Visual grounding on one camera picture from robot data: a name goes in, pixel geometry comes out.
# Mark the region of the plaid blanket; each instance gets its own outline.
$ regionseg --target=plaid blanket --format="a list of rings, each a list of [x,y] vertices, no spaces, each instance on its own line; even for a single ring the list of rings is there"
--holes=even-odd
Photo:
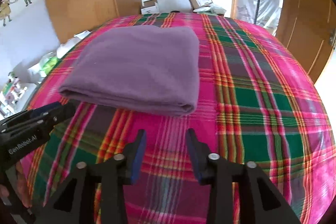
[[[22,160],[34,202],[46,203],[77,162],[100,163],[120,153],[137,130],[147,131],[142,173],[125,186],[129,223],[205,223],[209,187],[194,178],[185,131],[233,162],[255,161],[304,224],[315,224],[335,195],[335,141],[309,76],[261,27],[198,14],[153,14],[114,19],[75,46],[45,79],[30,108],[60,101],[57,89],[92,39],[115,27],[152,24],[192,28],[200,41],[198,108],[164,117],[78,102],[70,122]],[[238,186],[233,185],[239,221]],[[100,189],[95,218],[100,223]]]

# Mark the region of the yellow dress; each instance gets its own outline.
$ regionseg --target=yellow dress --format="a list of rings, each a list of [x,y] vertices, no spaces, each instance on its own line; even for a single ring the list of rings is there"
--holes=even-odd
[[[5,0],[0,5],[0,20],[6,18],[11,13],[11,9],[9,8],[9,0]]]

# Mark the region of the cartoon girl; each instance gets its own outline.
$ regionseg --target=cartoon girl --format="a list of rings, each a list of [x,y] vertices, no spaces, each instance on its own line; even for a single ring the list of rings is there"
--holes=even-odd
[[[2,0],[0,4],[0,20],[3,19],[3,25],[6,26],[6,17],[8,17],[8,21],[12,21],[9,14],[11,13],[11,9],[9,7],[10,4],[17,2],[10,2],[9,0]]]

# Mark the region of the blanket fold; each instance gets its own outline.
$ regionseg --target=blanket fold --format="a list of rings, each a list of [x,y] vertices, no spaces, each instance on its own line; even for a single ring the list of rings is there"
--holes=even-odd
[[[199,93],[198,57],[190,28],[112,28],[85,47],[59,92],[140,112],[190,114]]]

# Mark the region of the silver bolt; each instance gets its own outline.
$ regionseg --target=silver bolt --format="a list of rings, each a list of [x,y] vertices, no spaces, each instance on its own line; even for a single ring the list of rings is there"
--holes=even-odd
[[[86,163],[83,162],[83,161],[80,161],[79,163],[76,164],[76,167],[77,167],[78,169],[83,169],[83,168],[86,167]]]
[[[125,156],[123,154],[115,154],[113,158],[114,160],[123,160]]]
[[[218,160],[219,159],[219,155],[217,153],[211,153],[208,155],[208,158],[211,160]]]
[[[257,164],[254,162],[254,161],[248,161],[246,163],[247,167],[249,168],[256,168],[257,167]]]

